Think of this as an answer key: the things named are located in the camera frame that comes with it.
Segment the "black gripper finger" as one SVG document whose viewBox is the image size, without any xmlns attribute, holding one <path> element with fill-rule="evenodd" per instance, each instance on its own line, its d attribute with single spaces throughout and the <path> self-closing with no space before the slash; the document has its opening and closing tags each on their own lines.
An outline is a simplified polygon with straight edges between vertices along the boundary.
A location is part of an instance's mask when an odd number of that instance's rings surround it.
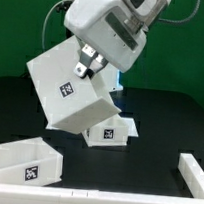
<svg viewBox="0 0 204 204">
<path fill-rule="evenodd" d="M 108 61 L 106 58 L 104 58 L 101 55 L 97 55 L 97 57 L 91 62 L 90 72 L 88 73 L 89 77 L 92 78 L 98 72 L 102 71 L 107 64 L 108 64 Z"/>
<path fill-rule="evenodd" d="M 76 76 L 80 78 L 86 76 L 87 70 L 89 69 L 91 62 L 93 62 L 95 57 L 96 51 L 94 48 L 86 44 L 83 49 L 81 49 L 80 60 L 74 68 L 74 73 Z"/>
</svg>

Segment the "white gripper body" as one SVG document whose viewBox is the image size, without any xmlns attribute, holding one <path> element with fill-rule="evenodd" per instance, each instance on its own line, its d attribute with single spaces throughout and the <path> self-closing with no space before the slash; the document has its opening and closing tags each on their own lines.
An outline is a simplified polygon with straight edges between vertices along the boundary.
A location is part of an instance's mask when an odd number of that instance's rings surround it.
<svg viewBox="0 0 204 204">
<path fill-rule="evenodd" d="M 123 0 L 75 0 L 65 14 L 64 25 L 125 73 L 147 41 L 141 29 L 136 34 L 129 29 L 127 22 L 132 17 Z"/>
</svg>

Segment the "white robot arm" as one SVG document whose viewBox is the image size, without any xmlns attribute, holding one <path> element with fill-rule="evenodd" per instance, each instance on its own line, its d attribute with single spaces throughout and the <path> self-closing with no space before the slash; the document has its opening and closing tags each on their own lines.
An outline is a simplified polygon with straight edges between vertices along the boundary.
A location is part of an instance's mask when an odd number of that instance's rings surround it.
<svg viewBox="0 0 204 204">
<path fill-rule="evenodd" d="M 145 32 L 171 0 L 74 0 L 65 27 L 85 43 L 75 73 L 84 77 L 106 65 L 128 71 L 145 47 Z"/>
</svg>

